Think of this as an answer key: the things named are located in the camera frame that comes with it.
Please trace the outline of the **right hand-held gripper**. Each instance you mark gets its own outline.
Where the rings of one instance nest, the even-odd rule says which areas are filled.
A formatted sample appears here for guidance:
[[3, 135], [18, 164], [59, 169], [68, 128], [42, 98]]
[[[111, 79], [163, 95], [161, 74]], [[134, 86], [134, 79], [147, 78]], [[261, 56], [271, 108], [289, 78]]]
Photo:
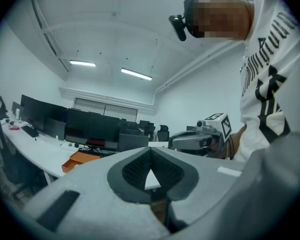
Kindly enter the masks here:
[[174, 134], [168, 141], [171, 150], [202, 150], [217, 144], [215, 151], [210, 150], [209, 157], [217, 157], [225, 147], [232, 133], [231, 123], [226, 112], [214, 113], [203, 120], [198, 120], [196, 131], [182, 131]]

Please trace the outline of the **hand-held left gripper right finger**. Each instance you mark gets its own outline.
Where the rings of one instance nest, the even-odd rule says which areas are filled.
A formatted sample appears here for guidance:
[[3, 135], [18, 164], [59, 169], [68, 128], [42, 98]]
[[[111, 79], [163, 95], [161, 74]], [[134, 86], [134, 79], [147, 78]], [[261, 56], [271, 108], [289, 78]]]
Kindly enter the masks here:
[[244, 163], [203, 157], [164, 147], [151, 148], [151, 170], [165, 201], [164, 225], [171, 233], [197, 221], [228, 192]]

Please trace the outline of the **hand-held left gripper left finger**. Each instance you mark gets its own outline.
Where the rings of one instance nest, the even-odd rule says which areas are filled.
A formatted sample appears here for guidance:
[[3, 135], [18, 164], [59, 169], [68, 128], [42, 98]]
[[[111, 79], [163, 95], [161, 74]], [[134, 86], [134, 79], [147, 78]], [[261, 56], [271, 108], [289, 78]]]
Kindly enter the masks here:
[[84, 163], [37, 193], [23, 212], [41, 240], [159, 240], [169, 230], [145, 192], [151, 149]]

